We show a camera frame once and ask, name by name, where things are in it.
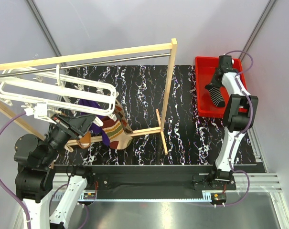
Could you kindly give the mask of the brown orange striped sock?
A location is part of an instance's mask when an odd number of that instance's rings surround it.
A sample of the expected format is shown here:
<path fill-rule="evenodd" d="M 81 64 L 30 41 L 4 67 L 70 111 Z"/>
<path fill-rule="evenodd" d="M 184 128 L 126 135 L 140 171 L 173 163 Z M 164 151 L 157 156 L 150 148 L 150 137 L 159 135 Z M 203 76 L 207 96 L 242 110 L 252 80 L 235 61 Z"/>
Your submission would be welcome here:
<path fill-rule="evenodd" d="M 102 122 L 102 130 L 109 138 L 109 146 L 111 149 L 123 150 L 130 145 L 133 138 L 125 133 L 119 120 L 114 121 L 106 116 L 102 119 Z"/>

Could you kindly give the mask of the white plastic clip hanger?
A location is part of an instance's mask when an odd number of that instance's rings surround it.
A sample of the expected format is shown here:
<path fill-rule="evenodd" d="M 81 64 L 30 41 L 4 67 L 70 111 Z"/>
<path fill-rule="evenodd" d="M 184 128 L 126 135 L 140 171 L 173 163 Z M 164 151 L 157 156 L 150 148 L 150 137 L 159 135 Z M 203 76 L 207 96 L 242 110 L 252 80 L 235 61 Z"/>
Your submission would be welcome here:
<path fill-rule="evenodd" d="M 72 112 L 83 112 L 96 116 L 108 116 L 116 121 L 114 115 L 116 88 L 108 83 L 87 80 L 68 76 L 61 73 L 60 66 L 55 71 L 25 75 L 14 75 L 0 78 L 0 100 L 7 105 L 13 101 L 23 102 L 25 105 L 35 106 L 37 103 L 47 103 L 48 108 L 55 110 L 62 108 Z M 37 70 L 33 67 L 21 67 L 3 71 L 4 73 L 21 72 L 26 70 Z M 55 94 L 64 101 L 40 98 L 36 95 L 25 95 L 22 93 L 7 92 L 5 86 L 14 86 L 21 89 L 29 89 L 41 93 Z M 90 100 L 105 105 L 104 108 L 94 108 L 88 105 L 73 104 L 70 98 Z"/>

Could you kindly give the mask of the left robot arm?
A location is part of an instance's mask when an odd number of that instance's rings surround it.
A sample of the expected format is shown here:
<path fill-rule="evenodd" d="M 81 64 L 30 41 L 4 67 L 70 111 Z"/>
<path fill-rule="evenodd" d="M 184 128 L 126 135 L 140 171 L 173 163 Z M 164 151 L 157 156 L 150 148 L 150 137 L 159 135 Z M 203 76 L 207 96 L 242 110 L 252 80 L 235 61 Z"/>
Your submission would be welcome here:
<path fill-rule="evenodd" d="M 14 161 L 18 163 L 16 196 L 27 207 L 24 216 L 29 216 L 27 222 L 33 229 L 68 228 L 82 192 L 94 185 L 91 168 L 74 166 L 63 197 L 54 212 L 50 212 L 55 177 L 55 170 L 50 165 L 69 140 L 85 136 L 95 119 L 95 114 L 78 117 L 55 114 L 44 140 L 26 134 L 15 143 Z"/>

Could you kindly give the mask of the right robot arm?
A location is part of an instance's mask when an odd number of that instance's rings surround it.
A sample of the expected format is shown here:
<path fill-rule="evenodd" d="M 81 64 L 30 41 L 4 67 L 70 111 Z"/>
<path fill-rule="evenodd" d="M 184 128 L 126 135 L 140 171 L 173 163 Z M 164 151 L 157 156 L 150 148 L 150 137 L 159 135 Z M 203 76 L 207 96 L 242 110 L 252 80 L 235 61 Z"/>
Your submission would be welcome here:
<path fill-rule="evenodd" d="M 206 182 L 214 190 L 225 190 L 233 184 L 234 160 L 240 142 L 254 123 L 258 97 L 252 96 L 241 81 L 241 74 L 233 66 L 229 54 L 219 56 L 213 78 L 205 89 L 217 107 L 224 107 L 225 136 L 220 153 Z"/>

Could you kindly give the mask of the beige argyle sock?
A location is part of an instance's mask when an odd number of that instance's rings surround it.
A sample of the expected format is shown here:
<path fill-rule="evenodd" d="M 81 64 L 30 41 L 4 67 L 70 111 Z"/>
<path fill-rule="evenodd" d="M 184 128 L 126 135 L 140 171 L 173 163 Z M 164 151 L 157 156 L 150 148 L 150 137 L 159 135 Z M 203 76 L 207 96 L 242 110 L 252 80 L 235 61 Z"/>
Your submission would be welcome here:
<path fill-rule="evenodd" d="M 126 134 L 132 134 L 133 130 L 131 129 L 130 125 L 128 124 L 124 109 L 118 100 L 116 100 L 116 102 L 115 102 L 114 113 L 115 113 L 116 117 L 120 120 L 124 132 Z"/>

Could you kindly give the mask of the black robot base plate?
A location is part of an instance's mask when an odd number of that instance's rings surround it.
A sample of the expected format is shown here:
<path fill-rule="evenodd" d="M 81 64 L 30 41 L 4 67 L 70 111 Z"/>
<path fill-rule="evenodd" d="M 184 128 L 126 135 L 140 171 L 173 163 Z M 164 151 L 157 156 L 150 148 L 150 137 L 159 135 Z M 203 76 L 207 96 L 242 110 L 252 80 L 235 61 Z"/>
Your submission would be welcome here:
<path fill-rule="evenodd" d="M 235 189 L 234 182 L 211 181 L 212 166 L 91 166 L 98 182 L 98 200 L 177 201 L 202 198 L 203 191 Z"/>

